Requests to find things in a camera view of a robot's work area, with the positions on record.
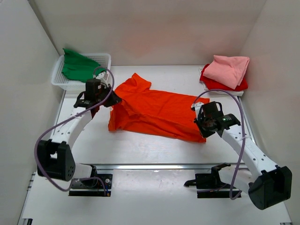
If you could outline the orange t shirt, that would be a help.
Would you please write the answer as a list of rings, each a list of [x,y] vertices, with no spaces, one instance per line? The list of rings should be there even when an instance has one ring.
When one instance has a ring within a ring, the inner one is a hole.
[[[205,143],[194,123],[191,105],[195,96],[151,89],[151,82],[134,73],[115,93],[122,99],[112,107],[108,130],[158,135]]]

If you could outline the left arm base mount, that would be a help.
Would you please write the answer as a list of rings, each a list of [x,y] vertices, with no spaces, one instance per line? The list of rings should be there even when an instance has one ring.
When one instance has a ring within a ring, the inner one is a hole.
[[[83,180],[72,183],[69,196],[79,197],[110,197],[112,193],[113,174],[98,170],[92,165],[91,177],[97,179]]]

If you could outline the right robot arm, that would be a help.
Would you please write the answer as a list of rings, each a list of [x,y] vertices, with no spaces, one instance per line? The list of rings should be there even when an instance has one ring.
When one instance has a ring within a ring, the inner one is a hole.
[[[232,184],[234,188],[248,194],[251,202],[260,210],[288,200],[291,197],[292,172],[280,167],[267,157],[247,137],[241,122],[233,115],[225,115],[219,102],[194,103],[195,124],[203,137],[217,133],[246,164],[247,170],[240,170],[228,163],[212,167],[210,183],[220,188]]]

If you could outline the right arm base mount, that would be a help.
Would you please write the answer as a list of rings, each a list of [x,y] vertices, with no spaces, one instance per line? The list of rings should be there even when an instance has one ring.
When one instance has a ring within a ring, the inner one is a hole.
[[[233,174],[235,164],[222,163],[211,167],[210,172],[198,172],[193,180],[187,180],[184,187],[196,187],[197,198],[230,198],[232,177],[227,182],[221,181],[220,171]]]

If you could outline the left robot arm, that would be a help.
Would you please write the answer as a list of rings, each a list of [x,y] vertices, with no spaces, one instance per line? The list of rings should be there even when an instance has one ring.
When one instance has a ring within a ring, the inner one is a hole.
[[[49,140],[37,143],[35,158],[38,174],[63,181],[82,180],[88,187],[96,185],[98,175],[95,168],[76,163],[72,147],[101,106],[111,107],[121,101],[106,79],[89,79],[85,91],[78,95],[69,118],[58,126]]]

